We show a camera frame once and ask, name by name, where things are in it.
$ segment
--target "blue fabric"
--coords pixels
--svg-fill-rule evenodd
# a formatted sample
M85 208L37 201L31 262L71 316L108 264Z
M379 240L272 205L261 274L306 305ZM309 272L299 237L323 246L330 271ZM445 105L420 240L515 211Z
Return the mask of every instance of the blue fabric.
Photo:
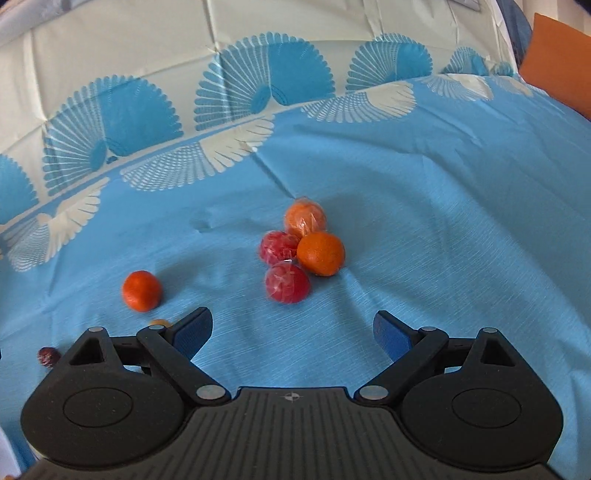
M240 154L221 155L213 135L178 140L78 187L73 210L56 199L23 221L27 236L2 237L0 421L21 453L20 409L45 375L38 349L65 350L89 326L130 335L204 305L213 336L194 362L230 390L353 391L390 363L372 337L385 309L458 337L498 327L564 411L551 465L587 480L589 122L509 77L437 76L247 125L214 134L265 138ZM210 173L189 181L204 158ZM325 208L347 263L285 306L265 298L256 248L300 196ZM58 252L51 218L64 212L84 225ZM134 270L164 286L148 314L121 300Z
M0 223L26 212L37 203L37 194L22 168L13 159L0 155Z
M507 31L509 32L509 38L513 46L513 54L515 55L515 61L517 66L521 66L527 48L530 46L532 29L530 23L527 21L523 11L515 3L515 0L496 0L499 4L505 24L507 25Z

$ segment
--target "screw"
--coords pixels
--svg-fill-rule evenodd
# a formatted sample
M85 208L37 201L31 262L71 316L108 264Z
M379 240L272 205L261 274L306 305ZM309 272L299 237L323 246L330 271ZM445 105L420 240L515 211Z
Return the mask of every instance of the screw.
M366 385L359 390L365 400L382 400L388 396L388 390L381 385Z
M226 389L219 385L204 385L199 387L196 393L203 400L218 400L226 394Z

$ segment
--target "tangerine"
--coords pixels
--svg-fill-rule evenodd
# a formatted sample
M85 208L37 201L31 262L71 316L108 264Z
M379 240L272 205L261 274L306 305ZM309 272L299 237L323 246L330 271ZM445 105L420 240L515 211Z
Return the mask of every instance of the tangerine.
M331 277L345 263L345 247L339 237L328 232L313 232L300 240L297 259L314 275Z
M170 327L172 327L173 324L170 323L168 320L155 319L155 320L152 320L148 325L162 325L163 327L170 328Z
M287 209L283 223L287 233L302 238L309 233L326 230L326 215L316 202L301 198Z
M131 273L121 287L123 301L136 312L148 312L162 299L162 285L150 272L140 270Z

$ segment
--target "bed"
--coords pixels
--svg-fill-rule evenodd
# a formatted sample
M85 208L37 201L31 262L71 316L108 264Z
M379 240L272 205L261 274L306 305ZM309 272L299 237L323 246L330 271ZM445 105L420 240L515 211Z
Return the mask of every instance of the bed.
M357 389L388 310L499 328L558 399L550 465L591 475L589 121L525 84L496 3L93 0L0 47L0 424L93 325L207 306L193 359L241 385ZM319 202L345 268L265 296L256 248ZM148 270L147 314L121 284Z

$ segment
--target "red fruit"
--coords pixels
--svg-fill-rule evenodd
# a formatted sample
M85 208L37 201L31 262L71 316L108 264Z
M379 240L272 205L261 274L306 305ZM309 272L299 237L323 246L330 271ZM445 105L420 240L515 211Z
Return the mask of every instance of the red fruit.
M277 262L292 260L296 257L300 239L284 232L269 232L259 245L259 257L264 263L275 265Z
M150 272L140 270L129 274L125 279L121 294L130 309L148 312L160 304L162 285Z
M37 359L44 367L53 367L61 358L60 352L52 346L45 346L37 352Z
M310 280L301 268L291 262L273 265L265 275L265 288L273 300L298 303L310 293Z

